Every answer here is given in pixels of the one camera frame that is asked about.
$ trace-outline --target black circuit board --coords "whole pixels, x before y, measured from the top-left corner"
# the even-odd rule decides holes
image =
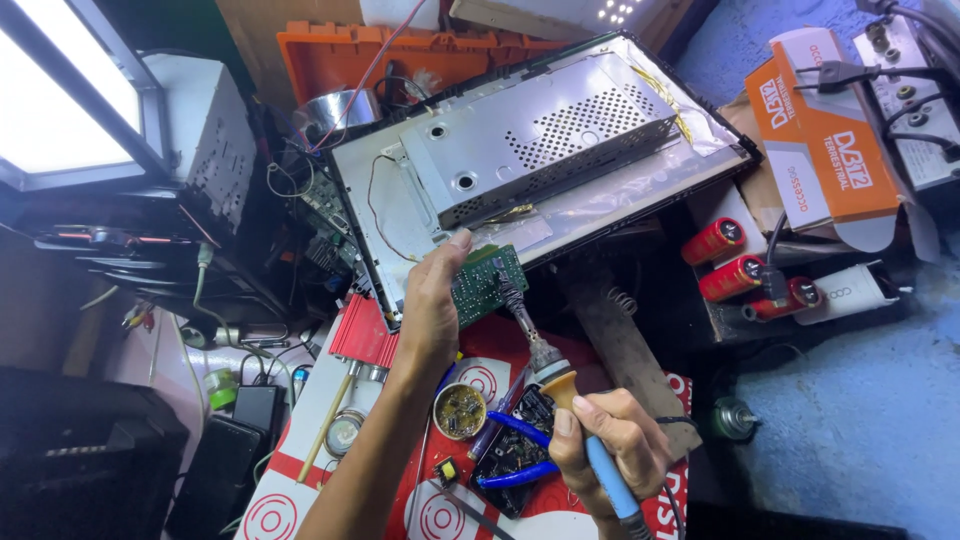
[[[540,393],[539,385],[530,384],[523,389],[523,394],[511,414],[547,436],[553,435],[553,400]],[[474,492],[500,510],[500,513],[515,520],[530,501],[537,483],[529,482],[505,489],[483,489],[477,480],[514,473],[549,459],[547,449],[514,430],[500,428],[493,437],[490,448],[477,461],[469,484]]]

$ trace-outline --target wire cutters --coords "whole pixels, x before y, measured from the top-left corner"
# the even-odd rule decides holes
[[[542,431],[534,428],[530,424],[527,424],[522,420],[517,420],[517,418],[514,418],[509,414],[490,410],[487,411],[487,419],[510,428],[511,430],[518,431],[520,434],[527,437],[538,446],[544,448],[548,448],[550,446],[550,437],[544,435]],[[514,487],[516,485],[521,485],[522,483],[534,481],[540,477],[549,475],[550,473],[559,472],[560,468],[558,468],[557,465],[555,465],[552,461],[543,461],[543,463],[531,465],[530,467],[521,469],[514,473],[501,475],[499,477],[491,477],[488,479],[477,479],[477,484],[484,489]]]

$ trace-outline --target wooden stick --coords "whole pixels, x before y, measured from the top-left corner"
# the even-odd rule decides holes
[[[344,395],[347,394],[347,389],[350,388],[352,382],[353,375],[347,373],[344,381],[340,383],[340,389],[337,390],[337,395],[333,397],[333,403],[330,404],[330,410],[326,413],[324,424],[320,426],[320,432],[317,433],[317,438],[314,439],[313,446],[310,447],[310,453],[306,455],[306,460],[303,461],[303,468],[300,469],[300,475],[297,476],[297,483],[303,483],[307,475],[310,474],[310,468],[313,467],[313,462],[317,460],[317,454],[320,453],[320,447],[326,440],[326,433],[330,431],[330,424],[333,424],[333,417],[337,415],[340,402],[344,400]]]

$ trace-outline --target cardboard box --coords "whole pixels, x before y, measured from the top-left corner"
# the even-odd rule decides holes
[[[774,57],[745,84],[791,228],[877,252],[893,241],[903,206],[917,256],[936,260],[933,220],[916,204],[875,135],[860,86],[835,94],[794,89],[814,85],[818,77],[796,69],[849,61],[833,32],[802,28],[770,43]]]

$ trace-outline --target green container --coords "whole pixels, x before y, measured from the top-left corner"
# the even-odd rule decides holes
[[[237,401],[237,383],[230,368],[222,367],[207,373],[204,384],[213,410],[222,410]]]

